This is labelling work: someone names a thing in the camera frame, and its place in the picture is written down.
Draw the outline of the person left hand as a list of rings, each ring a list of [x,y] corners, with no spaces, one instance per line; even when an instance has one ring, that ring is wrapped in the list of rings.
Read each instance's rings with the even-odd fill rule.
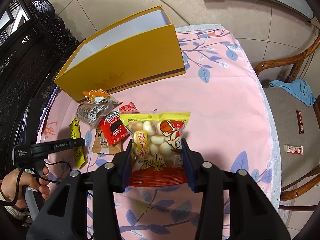
[[[16,183],[19,174],[19,169],[16,168],[7,174],[1,183],[1,193],[6,201],[12,201],[15,198]],[[49,182],[43,179],[39,179],[39,183],[36,178],[27,172],[23,172],[19,181],[19,192],[17,202],[14,208],[18,211],[23,211],[27,208],[27,204],[24,199],[24,188],[31,187],[38,190],[42,194],[42,198],[47,200],[50,197],[50,189],[48,187]]]

